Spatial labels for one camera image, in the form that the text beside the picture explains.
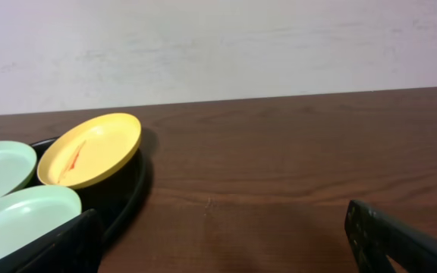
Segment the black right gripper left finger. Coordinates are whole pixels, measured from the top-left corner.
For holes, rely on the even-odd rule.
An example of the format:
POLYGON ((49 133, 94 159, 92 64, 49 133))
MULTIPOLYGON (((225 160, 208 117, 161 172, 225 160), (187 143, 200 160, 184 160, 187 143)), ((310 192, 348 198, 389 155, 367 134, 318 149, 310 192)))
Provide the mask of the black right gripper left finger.
POLYGON ((0 273, 97 273, 102 260, 103 224, 88 209, 32 243, 0 259, 0 273))

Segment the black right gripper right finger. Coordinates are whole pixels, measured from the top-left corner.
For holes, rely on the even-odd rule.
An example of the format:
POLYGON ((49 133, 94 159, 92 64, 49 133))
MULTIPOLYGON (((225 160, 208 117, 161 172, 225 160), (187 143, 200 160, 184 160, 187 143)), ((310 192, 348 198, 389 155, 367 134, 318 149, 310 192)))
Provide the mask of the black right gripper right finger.
POLYGON ((349 202, 344 230, 360 272, 437 272, 437 240, 359 200, 349 202))

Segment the light green plate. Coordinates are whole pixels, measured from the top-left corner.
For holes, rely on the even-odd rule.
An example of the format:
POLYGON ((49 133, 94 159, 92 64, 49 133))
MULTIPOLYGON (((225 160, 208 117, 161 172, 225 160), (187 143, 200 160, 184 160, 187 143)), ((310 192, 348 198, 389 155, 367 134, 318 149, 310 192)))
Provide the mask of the light green plate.
POLYGON ((0 198, 0 259, 77 217, 80 197, 62 186, 36 186, 0 198))
POLYGON ((0 197, 25 187, 36 162, 36 151, 26 143, 0 141, 0 197))

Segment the round black tray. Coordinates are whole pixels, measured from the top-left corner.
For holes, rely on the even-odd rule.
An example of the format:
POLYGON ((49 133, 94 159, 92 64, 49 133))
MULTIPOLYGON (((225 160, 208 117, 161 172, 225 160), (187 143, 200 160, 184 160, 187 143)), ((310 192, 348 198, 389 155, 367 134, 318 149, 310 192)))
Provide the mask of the round black tray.
MULTIPOLYGON (((39 160, 53 142, 53 140, 46 140, 36 145, 29 145, 36 151, 36 169, 29 183, 20 190, 36 186, 57 186, 43 184, 36 173, 39 160)), ((90 187, 78 190, 72 189, 80 197, 81 213, 88 209, 95 209, 99 213, 104 227, 103 243, 112 240, 119 227, 125 222, 126 217, 132 212, 135 203, 140 200, 145 176, 146 164, 143 154, 137 151, 134 157, 111 177, 90 187)))

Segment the yellow plate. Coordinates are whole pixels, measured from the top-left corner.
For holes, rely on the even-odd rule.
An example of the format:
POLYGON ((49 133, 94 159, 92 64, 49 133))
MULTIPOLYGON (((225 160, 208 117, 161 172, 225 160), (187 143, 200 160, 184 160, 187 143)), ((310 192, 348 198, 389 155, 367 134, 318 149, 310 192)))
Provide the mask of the yellow plate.
POLYGON ((135 155, 141 123, 133 115, 92 118, 60 136, 42 155, 37 177, 45 185, 90 187, 111 177, 135 155))

